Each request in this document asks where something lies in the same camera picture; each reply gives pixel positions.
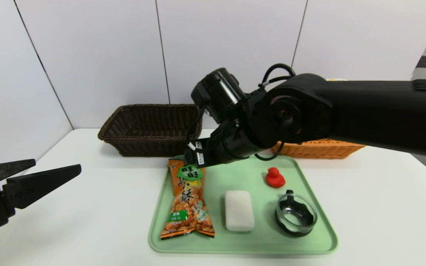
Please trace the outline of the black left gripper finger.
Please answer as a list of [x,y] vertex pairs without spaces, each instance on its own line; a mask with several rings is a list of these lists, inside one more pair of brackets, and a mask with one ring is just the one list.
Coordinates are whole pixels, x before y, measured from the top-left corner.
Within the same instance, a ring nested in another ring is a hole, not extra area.
[[50,192],[73,180],[82,171],[81,165],[11,177],[2,186],[7,216],[15,215],[15,209],[25,209]]
[[6,178],[11,177],[24,170],[28,170],[35,165],[35,159],[0,163],[0,181],[5,180]]

